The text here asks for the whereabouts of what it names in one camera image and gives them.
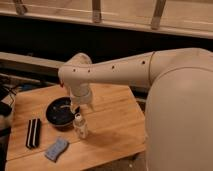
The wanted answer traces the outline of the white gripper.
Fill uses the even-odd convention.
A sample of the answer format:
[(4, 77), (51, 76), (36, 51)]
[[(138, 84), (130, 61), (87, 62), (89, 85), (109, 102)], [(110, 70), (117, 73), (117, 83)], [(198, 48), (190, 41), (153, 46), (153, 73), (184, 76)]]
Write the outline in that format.
[(85, 84), (71, 85), (69, 88), (71, 104), (70, 111), (75, 114), (78, 108), (77, 105), (87, 104), (88, 108), (94, 111), (92, 102), (92, 91), (90, 86)]

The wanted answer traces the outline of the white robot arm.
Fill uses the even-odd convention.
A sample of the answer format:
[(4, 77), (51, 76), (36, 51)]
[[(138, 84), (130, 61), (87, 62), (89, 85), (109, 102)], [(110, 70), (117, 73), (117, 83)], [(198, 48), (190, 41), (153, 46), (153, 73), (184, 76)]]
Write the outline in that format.
[(73, 108), (92, 101), (91, 83), (143, 87), (148, 171), (213, 171), (213, 52), (153, 51), (94, 64), (78, 53), (58, 70)]

